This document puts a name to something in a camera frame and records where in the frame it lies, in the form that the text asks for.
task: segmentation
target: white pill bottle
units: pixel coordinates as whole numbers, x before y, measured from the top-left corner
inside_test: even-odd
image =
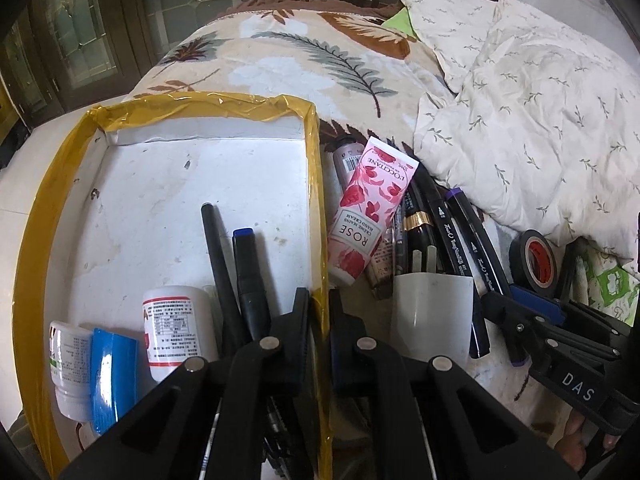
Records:
[[[164,380],[192,356],[218,359],[209,296],[194,286],[161,286],[142,298],[146,356],[151,376]]]
[[[92,420],[89,371],[93,336],[90,330],[61,321],[49,325],[49,367],[58,409],[76,422]]]

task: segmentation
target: green patterned fabric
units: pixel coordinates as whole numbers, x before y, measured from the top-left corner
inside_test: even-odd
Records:
[[[574,277],[574,297],[632,326],[640,282],[620,267],[614,256],[580,240]]]

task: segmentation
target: patterned blanket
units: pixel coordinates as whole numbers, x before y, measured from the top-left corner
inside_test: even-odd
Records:
[[[321,142],[340,134],[413,143],[420,97],[452,94],[433,51],[383,20],[314,10],[224,16],[170,51],[127,99],[172,91],[289,94],[316,104]]]

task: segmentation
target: white pillowcase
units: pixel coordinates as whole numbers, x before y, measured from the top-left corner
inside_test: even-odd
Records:
[[[418,38],[430,46],[456,94],[494,20],[491,0],[401,0]]]
[[[501,224],[636,256],[640,78],[531,6],[500,0],[456,103],[424,101],[414,149]]]

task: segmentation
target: barcode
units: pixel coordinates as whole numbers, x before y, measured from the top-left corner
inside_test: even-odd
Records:
[[[358,165],[358,161],[360,160],[359,155],[348,156],[344,159],[344,165],[347,168],[347,171],[356,171],[356,166]]]

